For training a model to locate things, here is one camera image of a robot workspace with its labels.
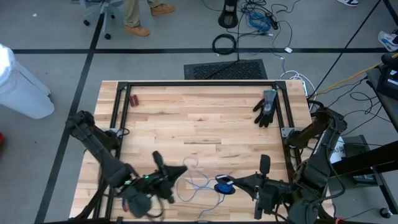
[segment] black glove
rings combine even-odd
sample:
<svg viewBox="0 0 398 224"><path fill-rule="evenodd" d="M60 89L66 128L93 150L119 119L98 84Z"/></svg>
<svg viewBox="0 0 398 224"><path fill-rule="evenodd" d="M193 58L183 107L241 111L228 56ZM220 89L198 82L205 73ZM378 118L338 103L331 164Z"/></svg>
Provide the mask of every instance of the black glove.
<svg viewBox="0 0 398 224"><path fill-rule="evenodd" d="M264 91L264 99L253 108L253 112L256 112L261 108L260 115L254 120L254 123L260 123L260 128L265 126L266 128L274 120L274 113L276 109L275 99L277 98L276 90Z"/></svg>

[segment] yellow cable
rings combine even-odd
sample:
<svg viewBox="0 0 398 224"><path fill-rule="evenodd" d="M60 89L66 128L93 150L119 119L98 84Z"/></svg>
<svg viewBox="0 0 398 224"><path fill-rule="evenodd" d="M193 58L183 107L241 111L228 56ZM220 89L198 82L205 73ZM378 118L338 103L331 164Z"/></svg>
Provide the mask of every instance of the yellow cable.
<svg viewBox="0 0 398 224"><path fill-rule="evenodd" d="M396 58L396 57L398 57L398 54L395 54L395 55L393 55L392 57L393 57L393 58ZM346 79L344 79L344 80L342 80L342 81L339 81L339 82L337 82L337 83L335 83L335 84L329 86L328 88L326 88L326 89L324 89L324 90L322 90L322 91L319 91L315 96L317 96L317 95L319 95L319 94L321 94L321 93L324 93L324 92L326 92L326 91L328 91L328 90L330 90L330 89L332 89L332 88L334 88L334 87L336 87L336 86L338 86L338 85L340 85L340 84L342 84L342 83L344 83L344 82L348 82L348 81L350 81L350 80L352 80L352 79L354 79L354 78L356 78L356 77L362 75L363 73L367 72L368 70L376 68L377 66L379 66L379 65L381 65L381 64L382 64L382 62L380 62L380 63L378 63L378 64L376 64L376 65L373 65L373 66L370 67L370 68L367 68L367 69L365 69L365 70L362 70L362 71L358 72L357 74L355 74L355 75L353 75L353 76L351 76L351 77L348 77L348 78L346 78Z"/></svg>

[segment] sneaker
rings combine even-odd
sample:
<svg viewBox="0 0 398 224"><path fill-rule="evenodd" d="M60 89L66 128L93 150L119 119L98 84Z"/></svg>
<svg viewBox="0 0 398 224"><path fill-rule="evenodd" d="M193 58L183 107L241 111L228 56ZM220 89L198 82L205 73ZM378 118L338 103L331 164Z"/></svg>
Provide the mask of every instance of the sneaker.
<svg viewBox="0 0 398 224"><path fill-rule="evenodd" d="M175 10L175 7L171 4L160 4L156 7L151 8L150 13L153 16L160 16L162 14L174 12L174 10Z"/></svg>
<svg viewBox="0 0 398 224"><path fill-rule="evenodd" d="M343 3L346 6L357 6L359 3L357 0L337 0L337 1Z"/></svg>
<svg viewBox="0 0 398 224"><path fill-rule="evenodd" d="M126 30L128 34L134 34L140 37L146 37L149 35L149 30L143 28L142 26L136 26L136 27L124 26L124 30Z"/></svg>
<svg viewBox="0 0 398 224"><path fill-rule="evenodd" d="M392 41L397 37L397 34L388 34L380 31L378 39L380 43L390 52L398 50L398 44L394 44Z"/></svg>

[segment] wood grain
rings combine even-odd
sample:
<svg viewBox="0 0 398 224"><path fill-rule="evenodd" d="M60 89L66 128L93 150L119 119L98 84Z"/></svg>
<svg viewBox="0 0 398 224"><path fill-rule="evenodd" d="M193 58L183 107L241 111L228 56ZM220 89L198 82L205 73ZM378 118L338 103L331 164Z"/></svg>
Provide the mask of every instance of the wood grain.
<svg viewBox="0 0 398 224"><path fill-rule="evenodd" d="M108 128L112 115L117 81L102 83L95 109L96 125ZM311 123L310 113L299 81L286 81L290 107L296 127ZM134 86L132 95L137 95L139 106L128 108L126 128L131 133L124 137L121 160L130 163L140 174L153 172L155 164L151 153L159 151L166 164L181 165L185 158L189 167L198 160L199 170L210 178L219 174L235 177L251 175L258 171L261 154L271 157L269 178L288 181L284 153L280 139L277 115L268 128L259 128L253 123L258 112L252 108L261 100L262 92L269 86ZM287 117L282 94L279 94L284 124ZM117 126L120 123L124 93L118 110ZM310 152L305 151L303 159ZM78 185L70 216L79 214L95 193L98 183L99 165L90 153L83 158ZM206 179L191 171L194 183L205 184ZM254 202L249 195L237 189L234 195L226 196L216 209L218 194L213 190L201 190L190 202L181 201L176 194L178 188L182 199L190 198L195 189L180 179L174 188L175 204L165 202L165 221L257 221ZM153 200L150 211L159 213L160 205ZM326 209L333 213L330 202ZM284 207L279 213L286 216ZM124 220L137 220L123 212L121 200L115 199L112 219L123 216ZM274 216L263 214L261 221L274 221Z"/></svg>

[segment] khaki pants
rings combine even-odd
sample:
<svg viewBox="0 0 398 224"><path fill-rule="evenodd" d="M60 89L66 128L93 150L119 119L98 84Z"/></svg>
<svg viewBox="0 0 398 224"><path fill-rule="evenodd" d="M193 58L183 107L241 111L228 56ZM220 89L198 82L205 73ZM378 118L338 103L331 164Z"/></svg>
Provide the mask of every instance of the khaki pants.
<svg viewBox="0 0 398 224"><path fill-rule="evenodd" d="M124 0L124 25L129 27L138 26L139 23L139 0ZM160 5L163 0L147 0L150 7Z"/></svg>

